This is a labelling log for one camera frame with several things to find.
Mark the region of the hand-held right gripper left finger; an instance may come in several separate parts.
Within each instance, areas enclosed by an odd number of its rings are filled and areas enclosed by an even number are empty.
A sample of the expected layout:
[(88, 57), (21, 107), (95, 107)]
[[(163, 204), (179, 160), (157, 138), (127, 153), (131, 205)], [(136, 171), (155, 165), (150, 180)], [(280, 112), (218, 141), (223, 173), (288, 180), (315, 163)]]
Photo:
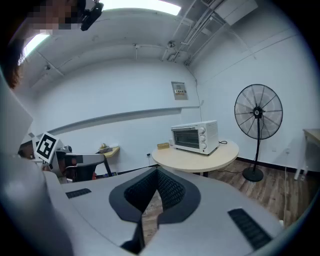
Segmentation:
[(98, 180), (60, 184), (53, 178), (53, 206), (61, 218), (74, 256), (131, 256), (122, 246), (136, 236), (139, 224), (122, 220), (110, 205), (111, 191), (147, 174), (143, 168)]

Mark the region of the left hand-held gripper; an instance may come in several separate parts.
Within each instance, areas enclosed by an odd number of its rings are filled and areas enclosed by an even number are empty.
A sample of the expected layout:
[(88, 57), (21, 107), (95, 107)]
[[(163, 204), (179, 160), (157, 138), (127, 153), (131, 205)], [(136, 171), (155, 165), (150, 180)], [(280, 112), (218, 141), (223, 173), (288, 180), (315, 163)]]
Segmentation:
[(86, 167), (96, 166), (104, 162), (103, 154), (74, 154), (69, 145), (56, 136), (45, 132), (42, 134), (34, 154), (42, 160), (42, 166), (46, 171), (56, 174), (57, 177), (63, 177), (65, 168), (60, 167), (62, 159), (65, 157), (66, 167)]

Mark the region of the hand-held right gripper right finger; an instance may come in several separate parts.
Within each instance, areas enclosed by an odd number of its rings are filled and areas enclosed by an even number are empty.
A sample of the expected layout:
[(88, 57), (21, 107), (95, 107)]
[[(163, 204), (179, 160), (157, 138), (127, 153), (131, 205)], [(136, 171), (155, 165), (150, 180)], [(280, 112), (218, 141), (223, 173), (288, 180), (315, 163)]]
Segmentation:
[(183, 222), (161, 224), (144, 249), (146, 256), (244, 256), (254, 251), (228, 212), (243, 209), (275, 238), (283, 230), (278, 218), (233, 186), (179, 170), (174, 175), (196, 185), (201, 199)]

